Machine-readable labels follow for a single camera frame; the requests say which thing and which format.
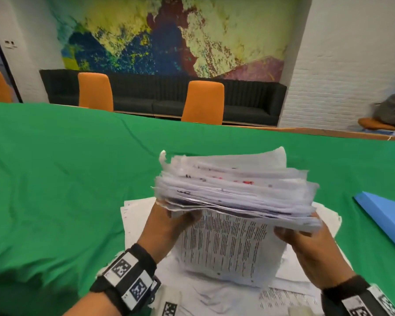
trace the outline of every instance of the sofa backrest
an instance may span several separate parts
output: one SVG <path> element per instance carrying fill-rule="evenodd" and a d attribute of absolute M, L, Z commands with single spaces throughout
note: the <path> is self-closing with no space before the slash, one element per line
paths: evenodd
<path fill-rule="evenodd" d="M 73 70 L 41 70 L 48 96 L 77 95 L 79 83 Z M 277 82 L 205 79 L 187 75 L 146 75 L 107 73 L 114 96 L 159 101 L 185 102 L 192 80 L 220 82 L 225 88 L 225 105 L 257 107 L 272 116 L 279 116 L 287 87 Z"/>

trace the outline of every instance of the abstract painting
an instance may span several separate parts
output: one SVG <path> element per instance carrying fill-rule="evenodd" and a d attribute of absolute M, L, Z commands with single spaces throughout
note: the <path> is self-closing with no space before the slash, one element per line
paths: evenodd
<path fill-rule="evenodd" d="M 66 68 L 276 81 L 299 0 L 47 0 Z"/>

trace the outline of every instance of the table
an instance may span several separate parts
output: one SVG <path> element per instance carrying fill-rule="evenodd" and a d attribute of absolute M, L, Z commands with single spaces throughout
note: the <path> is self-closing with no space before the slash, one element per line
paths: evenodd
<path fill-rule="evenodd" d="M 0 103 L 0 311 L 61 315 L 84 295 L 124 248 L 123 201 L 153 195 L 161 150 L 241 154 L 279 146 L 289 167 L 310 170 L 308 179 L 320 184 L 315 201 L 343 217 L 337 242 L 355 271 L 395 304 L 395 245 L 352 198 L 367 191 L 395 200 L 395 142 Z M 23 304 L 9 304 L 10 294 Z"/>

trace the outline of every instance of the dark upholstered bench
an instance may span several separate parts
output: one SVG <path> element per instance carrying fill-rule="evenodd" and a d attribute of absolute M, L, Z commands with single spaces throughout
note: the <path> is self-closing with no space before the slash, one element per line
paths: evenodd
<path fill-rule="evenodd" d="M 41 70 L 53 104 L 78 105 L 79 83 L 74 70 Z M 190 76 L 107 73 L 114 111 L 181 117 L 192 80 L 221 82 L 225 88 L 224 122 L 276 126 L 287 90 L 276 82 L 204 79 Z"/>

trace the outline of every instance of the blue folder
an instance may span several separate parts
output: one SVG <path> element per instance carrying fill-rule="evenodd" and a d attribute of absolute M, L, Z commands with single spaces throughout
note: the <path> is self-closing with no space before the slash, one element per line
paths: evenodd
<path fill-rule="evenodd" d="M 395 202 L 366 192 L 354 198 L 395 243 Z"/>

